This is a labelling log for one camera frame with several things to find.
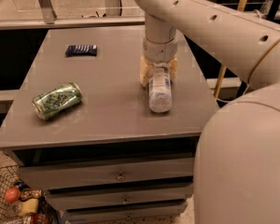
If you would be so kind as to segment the foam gripper finger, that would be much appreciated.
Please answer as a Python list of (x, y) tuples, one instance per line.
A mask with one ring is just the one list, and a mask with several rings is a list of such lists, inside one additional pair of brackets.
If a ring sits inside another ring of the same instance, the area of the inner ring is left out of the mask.
[(167, 63), (170, 79), (175, 81), (176, 73), (177, 73), (177, 58), (174, 57), (170, 62)]
[(155, 64), (150, 62), (145, 56), (140, 60), (140, 83), (145, 87), (153, 75)]

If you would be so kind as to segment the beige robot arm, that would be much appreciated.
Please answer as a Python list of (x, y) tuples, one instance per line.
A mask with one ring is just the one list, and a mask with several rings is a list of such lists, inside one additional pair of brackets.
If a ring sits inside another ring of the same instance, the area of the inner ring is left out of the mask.
[(280, 224), (280, 24), (207, 0), (135, 2), (146, 14), (149, 61), (175, 56), (179, 30), (246, 84), (200, 136), (195, 224)]

